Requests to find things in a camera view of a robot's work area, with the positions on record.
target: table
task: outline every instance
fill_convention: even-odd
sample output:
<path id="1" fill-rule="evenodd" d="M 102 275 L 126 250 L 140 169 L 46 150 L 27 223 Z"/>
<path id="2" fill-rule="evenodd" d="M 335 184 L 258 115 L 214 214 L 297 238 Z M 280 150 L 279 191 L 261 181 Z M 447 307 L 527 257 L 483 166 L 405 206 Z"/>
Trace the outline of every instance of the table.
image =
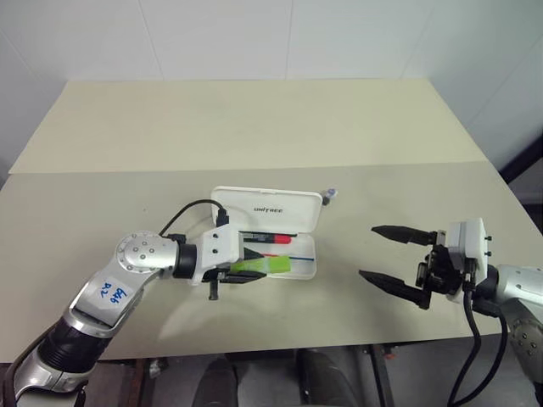
<path id="1" fill-rule="evenodd" d="M 214 83 L 230 89 L 238 84 Z M 381 292 L 358 276 L 358 269 L 382 271 L 413 284 L 417 263 L 427 253 L 420 246 L 382 239 L 370 232 L 375 225 L 435 230 L 446 228 L 451 221 L 481 216 L 494 237 L 493 264 L 543 264 L 543 237 L 426 81 L 337 81 L 342 93 L 350 95 L 346 99 L 358 100 L 362 107 L 366 106 L 363 101 L 381 92 L 376 104 L 380 109 L 389 106 L 389 120 L 379 127 L 385 114 L 362 112 L 364 120 L 358 120 L 356 109 L 352 109 L 350 123 L 341 121 L 341 129 L 350 129 L 352 137 L 345 141 L 338 133 L 333 146 L 327 144 L 329 137 L 325 136 L 336 125 L 340 126 L 339 122 L 332 120 L 331 128 L 323 130 L 329 118 L 314 112 L 324 109 L 322 103 L 338 104 L 316 98 L 322 83 L 326 83 L 327 92 L 333 92 L 335 81 L 250 83 L 258 88 L 252 91 L 254 95 L 260 93 L 266 100 L 272 98 L 274 84 L 289 87 L 292 83 L 299 94 L 312 95 L 313 102 L 311 98 L 302 98 L 306 105 L 297 113 L 322 124 L 311 124 L 320 133 L 315 135 L 317 147 L 307 154 L 309 157 L 287 153 L 280 162 L 271 159 L 289 143 L 298 153 L 302 153 L 302 146 L 306 148 L 306 143 L 292 141 L 296 135 L 291 133 L 289 137 L 277 138 L 278 144 L 264 141 L 269 154 L 262 154 L 259 160 L 253 154 L 247 160 L 232 162 L 228 159 L 234 154 L 232 141 L 243 140 L 249 130 L 237 139 L 236 131 L 241 131 L 242 126 L 235 119 L 224 119 L 222 123 L 228 126 L 223 128 L 230 142 L 224 143 L 222 151 L 204 151 L 205 145 L 222 138 L 209 130 L 218 125 L 209 125 L 209 140 L 199 139 L 193 145 L 194 154 L 185 154 L 187 160 L 160 160 L 161 154 L 171 149 L 170 142 L 181 145 L 173 136 L 176 132 L 167 125 L 165 133 L 160 133 L 162 136 L 154 133 L 162 137 L 156 147 L 142 139 L 137 140 L 142 143 L 139 148 L 128 147 L 130 154 L 141 157 L 145 155 L 140 151 L 142 145 L 149 147 L 145 162 L 98 162 L 93 160 L 95 155 L 109 157 L 109 148 L 117 149 L 117 155 L 123 156 L 118 149 L 123 137 L 135 126 L 132 122 L 135 120 L 139 126 L 147 122 L 143 118 L 148 112 L 145 106 L 160 104 L 164 93 L 183 94 L 189 89 L 196 94 L 198 86 L 209 91 L 211 85 L 175 82 L 171 84 L 175 91 L 162 82 L 68 85 L 0 192 L 0 318 L 4 331 L 10 332 L 0 339 L 1 361 L 12 360 L 26 343 L 61 315 L 81 284 L 106 265 L 124 234 L 142 229 L 158 231 L 181 205 L 208 197 L 218 185 L 300 191 L 336 187 L 339 195 L 323 209 L 313 234 L 318 258 L 316 277 L 308 282 L 264 279 L 244 286 L 221 285 L 221 299 L 217 302 L 207 300 L 207 285 L 193 288 L 183 281 L 156 281 L 148 287 L 143 301 L 104 358 L 391 343 L 469 335 L 462 308 L 445 298 L 434 295 L 430 310 L 423 311 Z M 248 86 L 248 82 L 241 82 L 240 86 Z M 129 102 L 136 98 L 134 94 L 139 94 L 138 98 L 146 96 L 145 103 L 140 100 L 144 105 L 141 114 L 128 114 L 119 104 L 123 93 L 129 107 L 138 104 Z M 95 101 L 87 111 L 77 110 L 78 118 L 64 116 L 71 102 L 79 100 L 83 105 L 80 99 L 95 100 L 100 94 L 102 102 Z M 409 98 L 409 94 L 418 97 Z M 417 102 L 404 106 L 408 100 Z M 210 96 L 212 110 L 218 109 L 214 101 Z M 118 114 L 111 111 L 115 104 Z M 190 109 L 195 116 L 200 111 L 209 112 L 198 103 Z M 175 109 L 167 114 L 168 120 L 177 120 L 170 117 L 178 115 Z M 434 128 L 427 128 L 423 121 L 426 116 L 433 121 Z M 262 120 L 265 117 L 264 113 L 260 116 Z M 86 126 L 93 120 L 102 121 L 96 124 L 102 126 L 103 132 L 97 135 L 96 142 L 88 140 Z M 302 119 L 295 120 L 303 126 Z M 81 122 L 81 132 L 68 134 L 70 129 L 76 129 L 77 122 Z M 183 126 L 186 120 L 179 123 Z M 282 123 L 274 126 L 276 130 L 288 128 Z M 407 129 L 405 138 L 411 138 L 411 142 L 400 136 L 402 127 Z M 370 129 L 381 129 L 380 136 L 362 131 Z M 74 138 L 70 147 L 63 146 L 70 137 Z M 401 150 L 372 154 L 394 144 Z M 360 154 L 350 152 L 361 147 L 364 151 Z M 200 162 L 202 157 L 207 158 L 206 164 Z M 301 164 L 295 164 L 296 157 Z M 191 209 L 174 230 L 194 236 L 210 226 L 210 210 L 204 206 Z M 477 320 L 482 333 L 498 332 L 496 321 L 484 317 Z"/>

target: green marker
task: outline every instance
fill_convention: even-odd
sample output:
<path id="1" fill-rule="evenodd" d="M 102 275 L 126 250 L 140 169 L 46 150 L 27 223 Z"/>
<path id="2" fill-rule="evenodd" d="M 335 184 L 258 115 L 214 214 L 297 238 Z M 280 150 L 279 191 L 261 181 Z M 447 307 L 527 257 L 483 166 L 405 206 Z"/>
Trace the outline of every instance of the green marker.
<path id="1" fill-rule="evenodd" d="M 263 257 L 261 259 L 244 260 L 230 266 L 232 273 L 240 271 L 258 271 L 266 274 L 286 273 L 290 271 L 288 256 Z"/>

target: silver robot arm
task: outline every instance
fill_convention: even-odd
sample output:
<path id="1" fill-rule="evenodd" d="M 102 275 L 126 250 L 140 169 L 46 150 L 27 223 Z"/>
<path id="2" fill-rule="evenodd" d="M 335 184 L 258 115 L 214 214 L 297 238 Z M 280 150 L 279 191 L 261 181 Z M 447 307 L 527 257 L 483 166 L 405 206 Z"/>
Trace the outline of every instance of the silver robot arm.
<path id="1" fill-rule="evenodd" d="M 32 389 L 82 393 L 93 367 L 156 277 L 176 277 L 198 285 L 207 270 L 243 256 L 239 233 L 230 225 L 207 231 L 193 244 L 150 231 L 123 238 L 113 259 L 83 286 L 59 321 L 10 367 L 0 406 L 39 405 Z M 68 398 L 71 405 L 76 397 Z M 59 397 L 56 403 L 61 404 Z"/>
<path id="2" fill-rule="evenodd" d="M 499 265 L 494 301 L 510 331 L 510 344 L 543 405 L 543 270 Z"/>
<path id="3" fill-rule="evenodd" d="M 396 242 L 430 245 L 432 249 L 418 266 L 415 282 L 418 288 L 382 273 L 360 270 L 361 276 L 386 293 L 412 301 L 422 309 L 429 308 L 432 293 L 440 293 L 453 302 L 462 302 L 464 309 L 468 308 L 467 315 L 473 310 L 500 318 L 504 338 L 502 349 L 505 351 L 507 344 L 507 324 L 515 355 L 535 386 L 538 402 L 543 405 L 543 270 L 510 265 L 500 265 L 496 269 L 489 265 L 488 241 L 491 237 L 486 235 L 480 218 L 452 223 L 447 233 L 406 226 L 376 226 L 372 230 Z M 467 362 L 466 369 L 472 361 Z M 488 375 L 490 380 L 494 373 Z M 462 378 L 459 375 L 458 385 Z M 465 401 L 455 402 L 457 390 L 455 383 L 451 405 L 464 404 L 478 394 L 472 392 L 462 399 Z"/>

